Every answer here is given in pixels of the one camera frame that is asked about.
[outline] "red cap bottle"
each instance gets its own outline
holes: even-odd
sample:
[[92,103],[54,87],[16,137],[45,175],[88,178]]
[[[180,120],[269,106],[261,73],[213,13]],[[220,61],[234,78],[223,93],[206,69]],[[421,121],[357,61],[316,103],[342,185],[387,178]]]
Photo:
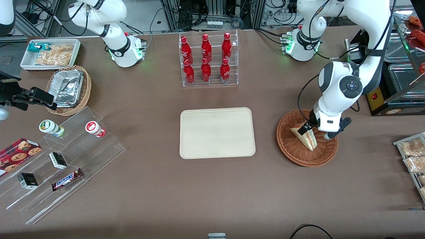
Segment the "red cap bottle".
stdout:
[[211,81],[211,66],[208,64],[208,59],[206,57],[202,58],[201,72],[202,72],[202,80],[205,83],[210,82]]
[[220,80],[221,83],[227,84],[230,81],[230,66],[229,60],[227,58],[223,59],[223,64],[220,67]]
[[180,40],[181,40],[181,54],[183,56],[183,62],[184,60],[189,60],[189,64],[193,64],[192,49],[190,48],[190,45],[187,43],[187,38],[185,36],[182,36]]
[[213,51],[211,49],[211,43],[208,40],[208,34],[202,34],[202,57],[206,57],[208,60],[208,63],[210,63],[213,59]]
[[183,64],[183,72],[186,82],[189,85],[195,84],[195,73],[193,72],[193,68],[190,66],[189,59],[184,60]]
[[230,57],[232,56],[232,42],[230,41],[230,33],[226,32],[224,34],[224,41],[223,44],[221,45],[221,58],[227,58],[230,59]]

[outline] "small black box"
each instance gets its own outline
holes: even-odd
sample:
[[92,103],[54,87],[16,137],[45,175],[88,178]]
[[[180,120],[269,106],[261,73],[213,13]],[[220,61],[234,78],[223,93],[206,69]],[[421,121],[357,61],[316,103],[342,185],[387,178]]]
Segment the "small black box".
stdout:
[[50,160],[53,163],[53,167],[58,168],[58,169],[65,169],[67,164],[65,162],[65,159],[63,158],[63,156],[60,153],[56,153],[56,152],[51,152],[49,154]]
[[20,173],[18,174],[18,180],[24,189],[34,189],[38,187],[34,174]]

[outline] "wicker basket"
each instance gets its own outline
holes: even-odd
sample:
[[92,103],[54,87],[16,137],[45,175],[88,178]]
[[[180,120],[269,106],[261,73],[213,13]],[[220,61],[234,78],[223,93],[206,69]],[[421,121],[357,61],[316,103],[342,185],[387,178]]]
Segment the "wicker basket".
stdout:
[[[90,76],[87,74],[87,71],[83,67],[78,65],[63,68],[63,69],[60,69],[59,71],[71,71],[71,70],[79,70],[84,73],[84,79],[83,79],[83,85],[82,85],[81,94],[79,98],[79,103],[74,108],[57,108],[55,111],[47,108],[47,110],[53,114],[59,114],[62,116],[70,116],[70,115],[76,114],[84,109],[84,107],[87,105],[88,99],[90,98],[91,79],[90,79]],[[53,76],[50,77],[50,81],[47,83],[46,92],[49,92],[50,84],[52,83],[52,80],[53,80]]]
[[[309,115],[310,110],[303,109],[304,115]],[[293,162],[306,166],[317,167],[329,162],[338,150],[338,138],[326,140],[323,131],[319,131],[316,127],[313,128],[316,136],[317,147],[310,151],[290,130],[296,124],[303,124],[305,119],[302,117],[299,110],[293,110],[287,113],[279,121],[276,130],[276,137],[282,152]]]

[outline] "acrylic display rack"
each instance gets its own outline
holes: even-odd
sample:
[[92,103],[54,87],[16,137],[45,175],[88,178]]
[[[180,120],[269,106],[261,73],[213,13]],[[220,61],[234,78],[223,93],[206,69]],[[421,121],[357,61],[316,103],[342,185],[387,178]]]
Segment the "acrylic display rack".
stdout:
[[[92,120],[106,129],[104,137],[98,138],[85,131],[86,123]],[[0,198],[4,205],[8,210],[19,210],[26,224],[40,220],[125,151],[119,140],[102,123],[102,117],[89,107],[61,126],[65,129],[61,137],[51,134],[44,136],[38,142],[43,149],[41,154],[29,159],[27,164],[0,182]],[[53,167],[48,156],[53,151],[63,155],[68,164],[65,169]],[[83,176],[53,192],[51,184],[78,168],[83,171]],[[21,172],[34,174],[39,186],[33,190],[23,189],[17,179],[17,174]]]
[[[229,66],[230,66],[230,81],[227,84],[223,84],[220,81],[220,66],[222,64],[222,58],[221,58],[221,45],[224,40],[224,33],[229,32],[230,33],[230,41],[232,42],[232,55],[229,59]],[[181,66],[181,78],[183,82],[183,86],[226,86],[226,85],[237,85],[239,82],[238,76],[238,32],[237,31],[209,31],[208,37],[212,46],[212,62],[210,62],[211,66],[211,81],[209,83],[205,83],[202,80],[202,73],[201,73],[201,65],[202,65],[202,51],[201,51],[201,45],[202,45],[202,34],[203,32],[185,32],[180,33],[179,39],[178,39],[178,50],[180,55],[180,66]],[[181,55],[181,40],[180,38],[182,36],[185,36],[187,38],[187,43],[189,43],[191,49],[192,49],[192,57],[193,57],[193,64],[192,68],[195,73],[195,83],[193,85],[189,85],[186,82],[186,79],[184,77],[183,72],[183,57]]]

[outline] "red cookie box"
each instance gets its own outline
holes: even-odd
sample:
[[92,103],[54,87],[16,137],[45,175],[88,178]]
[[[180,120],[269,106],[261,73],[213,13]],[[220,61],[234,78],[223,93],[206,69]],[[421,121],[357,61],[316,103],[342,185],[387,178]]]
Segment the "red cookie box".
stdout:
[[0,151],[0,177],[40,151],[40,145],[28,139],[20,139],[3,149]]

